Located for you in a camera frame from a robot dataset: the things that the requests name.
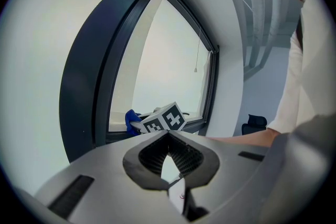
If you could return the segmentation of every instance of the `sleeve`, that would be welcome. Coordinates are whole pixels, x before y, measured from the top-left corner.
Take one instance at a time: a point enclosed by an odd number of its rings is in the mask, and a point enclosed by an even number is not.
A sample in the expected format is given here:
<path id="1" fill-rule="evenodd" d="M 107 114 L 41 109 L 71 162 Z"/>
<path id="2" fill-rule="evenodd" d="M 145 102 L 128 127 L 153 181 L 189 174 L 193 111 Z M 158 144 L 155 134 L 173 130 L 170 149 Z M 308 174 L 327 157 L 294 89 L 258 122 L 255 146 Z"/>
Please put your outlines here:
<path id="1" fill-rule="evenodd" d="M 279 133 L 292 132 L 296 127 L 299 97 L 300 97 L 300 82 L 299 78 L 302 71 L 302 50 L 296 32 L 293 33 L 290 39 L 290 50 L 288 60 L 288 70 L 284 93 L 278 107 L 275 119 L 267 126 Z"/>

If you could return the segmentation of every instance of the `black chair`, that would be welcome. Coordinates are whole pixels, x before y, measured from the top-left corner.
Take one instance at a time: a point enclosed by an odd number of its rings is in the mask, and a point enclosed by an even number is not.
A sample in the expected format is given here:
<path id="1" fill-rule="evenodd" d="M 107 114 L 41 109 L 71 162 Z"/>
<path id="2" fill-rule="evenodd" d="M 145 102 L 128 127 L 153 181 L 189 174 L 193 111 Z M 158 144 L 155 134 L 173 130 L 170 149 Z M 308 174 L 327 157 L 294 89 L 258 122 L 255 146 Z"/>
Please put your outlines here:
<path id="1" fill-rule="evenodd" d="M 266 130 L 267 120 L 265 117 L 254 116 L 250 114 L 248 116 L 249 116 L 248 122 L 244 123 L 241 127 L 242 135 Z"/>

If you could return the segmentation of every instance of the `blue cloth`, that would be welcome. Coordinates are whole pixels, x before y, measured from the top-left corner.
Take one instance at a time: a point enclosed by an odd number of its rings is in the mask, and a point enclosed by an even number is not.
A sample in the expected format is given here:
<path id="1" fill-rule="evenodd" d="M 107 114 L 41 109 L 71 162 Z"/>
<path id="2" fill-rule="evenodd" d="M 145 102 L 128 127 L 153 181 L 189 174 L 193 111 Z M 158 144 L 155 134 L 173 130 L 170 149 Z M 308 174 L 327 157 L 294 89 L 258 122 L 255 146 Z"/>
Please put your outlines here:
<path id="1" fill-rule="evenodd" d="M 130 111 L 128 111 L 125 115 L 125 123 L 127 126 L 127 132 L 129 134 L 133 134 L 133 135 L 139 135 L 139 131 L 137 129 L 135 129 L 131 124 L 130 121 L 141 121 L 141 119 L 138 117 L 139 113 L 135 113 L 133 109 L 131 109 Z"/>

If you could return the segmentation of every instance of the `woman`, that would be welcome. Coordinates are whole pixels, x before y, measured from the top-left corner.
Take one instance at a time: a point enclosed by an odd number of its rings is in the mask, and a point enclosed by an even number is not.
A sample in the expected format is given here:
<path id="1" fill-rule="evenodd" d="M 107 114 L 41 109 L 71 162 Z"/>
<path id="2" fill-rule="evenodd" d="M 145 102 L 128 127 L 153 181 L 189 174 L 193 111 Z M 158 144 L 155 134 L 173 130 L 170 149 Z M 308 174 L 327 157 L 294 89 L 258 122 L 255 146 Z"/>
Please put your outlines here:
<path id="1" fill-rule="evenodd" d="M 301 1 L 303 38 L 298 39 L 296 32 L 292 35 L 286 84 L 276 118 L 264 131 L 218 140 L 270 146 L 278 134 L 290 133 L 316 115 L 336 112 L 334 23 L 323 0 Z"/>

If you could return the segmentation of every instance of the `white shirt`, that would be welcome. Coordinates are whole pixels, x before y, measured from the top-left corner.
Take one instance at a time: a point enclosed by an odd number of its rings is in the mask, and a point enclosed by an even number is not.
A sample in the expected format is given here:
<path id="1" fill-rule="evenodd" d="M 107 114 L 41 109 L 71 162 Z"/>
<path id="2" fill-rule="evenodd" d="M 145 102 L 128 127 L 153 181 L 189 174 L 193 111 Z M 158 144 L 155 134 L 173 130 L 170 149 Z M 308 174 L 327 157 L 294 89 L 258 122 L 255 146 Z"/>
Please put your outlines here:
<path id="1" fill-rule="evenodd" d="M 336 31 L 323 0 L 306 0 L 301 10 L 303 53 L 292 35 L 286 84 L 277 115 L 267 127 L 292 132 L 315 115 L 336 112 Z"/>

